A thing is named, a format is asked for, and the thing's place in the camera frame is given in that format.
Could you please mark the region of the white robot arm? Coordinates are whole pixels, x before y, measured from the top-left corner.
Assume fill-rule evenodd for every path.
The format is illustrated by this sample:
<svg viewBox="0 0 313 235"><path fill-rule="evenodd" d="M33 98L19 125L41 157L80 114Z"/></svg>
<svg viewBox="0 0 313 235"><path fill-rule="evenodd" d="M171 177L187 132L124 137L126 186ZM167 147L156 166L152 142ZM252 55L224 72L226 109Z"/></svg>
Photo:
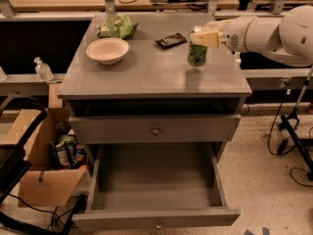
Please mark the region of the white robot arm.
<svg viewBox="0 0 313 235"><path fill-rule="evenodd" d="M282 17L241 16L206 23L191 33L194 44L253 52L291 67L313 64L313 7L298 6Z"/></svg>

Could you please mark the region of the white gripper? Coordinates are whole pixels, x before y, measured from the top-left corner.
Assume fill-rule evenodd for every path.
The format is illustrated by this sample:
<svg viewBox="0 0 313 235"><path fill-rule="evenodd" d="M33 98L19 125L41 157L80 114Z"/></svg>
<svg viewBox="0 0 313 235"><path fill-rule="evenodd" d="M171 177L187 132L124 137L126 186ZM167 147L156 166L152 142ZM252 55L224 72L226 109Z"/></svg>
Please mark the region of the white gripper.
<svg viewBox="0 0 313 235"><path fill-rule="evenodd" d="M220 32L223 31L225 46L232 52L245 53L247 51L246 33L252 21L253 17L238 17L232 20L208 22L205 26L213 31L193 32L191 41L197 45L218 48L224 42Z"/></svg>

